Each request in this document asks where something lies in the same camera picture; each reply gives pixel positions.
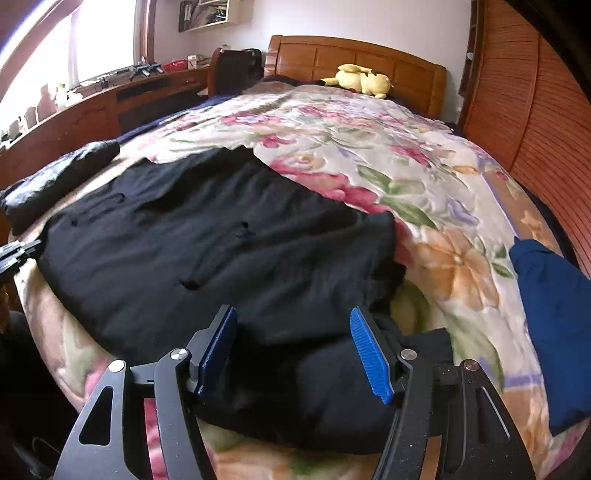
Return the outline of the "black coat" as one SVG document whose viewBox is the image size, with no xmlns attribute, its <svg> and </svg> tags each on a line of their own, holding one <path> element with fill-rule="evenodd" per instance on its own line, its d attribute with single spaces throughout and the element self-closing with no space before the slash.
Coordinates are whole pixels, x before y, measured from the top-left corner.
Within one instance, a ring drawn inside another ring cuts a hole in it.
<svg viewBox="0 0 591 480">
<path fill-rule="evenodd" d="M 281 176 L 246 148 L 138 162 L 54 214 L 38 266 L 92 338 L 132 365 L 185 345 L 228 304 L 238 329 L 198 414 L 254 439 L 374 453 L 394 408 L 370 389 L 355 307 L 399 337 L 394 216 Z"/>
</svg>

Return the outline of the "dark grey folded garment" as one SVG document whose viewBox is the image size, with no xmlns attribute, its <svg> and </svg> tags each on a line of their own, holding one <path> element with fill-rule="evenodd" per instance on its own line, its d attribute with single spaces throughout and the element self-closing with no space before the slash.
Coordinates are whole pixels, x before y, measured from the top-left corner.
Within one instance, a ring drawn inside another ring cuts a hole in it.
<svg viewBox="0 0 591 480">
<path fill-rule="evenodd" d="M 119 152 L 117 140 L 90 142 L 4 189 L 1 210 L 12 233 L 25 232 L 66 194 L 106 168 Z"/>
</svg>

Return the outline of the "wooden desk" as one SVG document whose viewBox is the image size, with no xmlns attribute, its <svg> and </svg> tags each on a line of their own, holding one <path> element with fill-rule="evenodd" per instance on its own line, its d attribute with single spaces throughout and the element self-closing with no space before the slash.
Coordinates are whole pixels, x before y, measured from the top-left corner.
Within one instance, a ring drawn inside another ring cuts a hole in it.
<svg viewBox="0 0 591 480">
<path fill-rule="evenodd" d="M 89 142 L 114 139 L 197 105 L 207 77 L 208 70 L 199 68 L 127 82 L 46 118 L 1 153 L 1 187 L 8 187 Z"/>
</svg>

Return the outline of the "blue cloth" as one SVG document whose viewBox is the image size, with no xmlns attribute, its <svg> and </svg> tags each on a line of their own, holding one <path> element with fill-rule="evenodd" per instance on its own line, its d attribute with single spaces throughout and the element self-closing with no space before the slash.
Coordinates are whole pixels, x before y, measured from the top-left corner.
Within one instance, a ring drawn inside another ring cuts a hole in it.
<svg viewBox="0 0 591 480">
<path fill-rule="evenodd" d="M 590 280 L 533 239 L 517 239 L 509 255 L 557 436 L 590 417 Z"/>
</svg>

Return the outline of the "navy bed sheet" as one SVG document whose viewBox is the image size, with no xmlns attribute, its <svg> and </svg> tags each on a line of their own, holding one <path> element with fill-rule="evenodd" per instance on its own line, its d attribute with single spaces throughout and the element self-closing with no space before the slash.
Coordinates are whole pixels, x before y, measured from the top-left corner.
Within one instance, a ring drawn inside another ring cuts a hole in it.
<svg viewBox="0 0 591 480">
<path fill-rule="evenodd" d="M 225 101 L 228 101 L 232 98 L 235 98 L 236 94 L 233 95 L 215 95 L 213 96 L 211 99 L 207 99 L 204 102 L 201 102 L 200 104 L 198 104 L 197 106 L 193 106 L 191 108 L 188 109 L 184 109 L 184 110 L 180 110 L 174 113 L 171 113 L 169 115 L 166 115 L 164 117 L 152 120 L 144 125 L 138 126 L 126 133 L 123 133 L 122 135 L 118 136 L 116 138 L 116 141 L 119 144 L 123 144 L 126 143 L 130 140 L 132 140 L 133 138 L 144 134 L 150 130 L 153 130 L 155 128 L 158 128 L 160 126 L 162 126 L 165 122 L 170 121 L 170 120 L 176 120 L 178 119 L 181 115 L 184 115 L 186 113 L 189 112 L 194 112 L 194 111 L 198 111 L 198 110 L 202 110 L 204 108 L 208 108 L 208 107 L 213 107 L 216 105 L 219 105 Z"/>
</svg>

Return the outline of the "floral quilt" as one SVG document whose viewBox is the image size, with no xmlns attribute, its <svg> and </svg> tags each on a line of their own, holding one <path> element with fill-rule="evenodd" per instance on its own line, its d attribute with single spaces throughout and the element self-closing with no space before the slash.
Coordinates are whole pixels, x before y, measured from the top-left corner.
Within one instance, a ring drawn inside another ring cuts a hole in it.
<svg viewBox="0 0 591 480">
<path fill-rule="evenodd" d="M 215 147 L 252 148 L 288 179 L 410 229 L 407 278 L 391 303 L 408 334 L 446 327 L 454 355 L 475 357 L 501 390 L 537 476 L 573 479 L 587 454 L 582 421 L 554 436 L 542 370 L 509 258 L 516 238 L 557 242 L 523 188 L 441 121 L 388 100 L 279 82 L 181 115 L 121 144 L 81 199 L 140 159 L 167 163 Z"/>
</svg>

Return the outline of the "red basket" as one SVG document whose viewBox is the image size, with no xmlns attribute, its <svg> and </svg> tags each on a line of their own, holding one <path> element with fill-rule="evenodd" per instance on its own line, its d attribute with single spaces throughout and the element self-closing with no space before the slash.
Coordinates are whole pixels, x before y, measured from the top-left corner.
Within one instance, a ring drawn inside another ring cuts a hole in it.
<svg viewBox="0 0 591 480">
<path fill-rule="evenodd" d="M 181 72 L 188 69 L 188 61 L 186 59 L 173 60 L 161 65 L 165 73 Z"/>
</svg>

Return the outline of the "black bag on chair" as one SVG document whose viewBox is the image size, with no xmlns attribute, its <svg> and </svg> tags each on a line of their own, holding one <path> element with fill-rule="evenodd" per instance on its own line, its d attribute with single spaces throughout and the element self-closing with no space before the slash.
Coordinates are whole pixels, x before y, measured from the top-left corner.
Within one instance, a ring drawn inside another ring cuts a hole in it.
<svg viewBox="0 0 591 480">
<path fill-rule="evenodd" d="M 262 79 L 262 51 L 217 48 L 211 56 L 208 68 L 208 96 L 235 94 Z"/>
</svg>

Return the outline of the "wooden louvered wardrobe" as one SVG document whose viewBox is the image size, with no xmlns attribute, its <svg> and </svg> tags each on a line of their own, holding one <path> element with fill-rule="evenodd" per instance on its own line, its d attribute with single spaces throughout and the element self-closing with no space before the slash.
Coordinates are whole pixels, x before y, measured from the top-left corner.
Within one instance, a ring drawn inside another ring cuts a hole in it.
<svg viewBox="0 0 591 480">
<path fill-rule="evenodd" d="M 557 217 L 590 271 L 590 103 L 568 67 L 508 2 L 476 1 L 466 136 Z"/>
</svg>

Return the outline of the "yellow plush toy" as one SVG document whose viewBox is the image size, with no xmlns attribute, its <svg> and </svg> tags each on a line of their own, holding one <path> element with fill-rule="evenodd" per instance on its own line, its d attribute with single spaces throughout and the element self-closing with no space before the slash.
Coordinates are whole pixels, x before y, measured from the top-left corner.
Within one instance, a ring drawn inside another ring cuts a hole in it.
<svg viewBox="0 0 591 480">
<path fill-rule="evenodd" d="M 391 80 L 387 75 L 356 64 L 342 64 L 334 77 L 324 78 L 325 86 L 341 87 L 356 93 L 384 99 L 391 91 Z"/>
</svg>

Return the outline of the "wooden headboard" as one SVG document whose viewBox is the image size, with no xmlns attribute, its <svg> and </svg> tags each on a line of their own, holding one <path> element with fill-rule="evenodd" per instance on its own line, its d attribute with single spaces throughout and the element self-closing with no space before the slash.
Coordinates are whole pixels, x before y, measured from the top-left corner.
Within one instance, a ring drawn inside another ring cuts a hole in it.
<svg viewBox="0 0 591 480">
<path fill-rule="evenodd" d="M 441 116 L 446 68 L 382 45 L 335 37 L 274 35 L 266 50 L 263 75 L 317 81 L 334 76 L 342 64 L 356 64 L 387 75 L 394 100 L 420 115 Z"/>
</svg>

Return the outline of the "white wall shelf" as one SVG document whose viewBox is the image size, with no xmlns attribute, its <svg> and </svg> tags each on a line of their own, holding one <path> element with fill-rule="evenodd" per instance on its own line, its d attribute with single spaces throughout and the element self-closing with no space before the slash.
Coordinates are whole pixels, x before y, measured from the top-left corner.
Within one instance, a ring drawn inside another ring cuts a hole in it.
<svg viewBox="0 0 591 480">
<path fill-rule="evenodd" d="M 252 1 L 199 0 L 181 1 L 178 31 L 204 31 L 245 23 L 252 15 Z"/>
</svg>

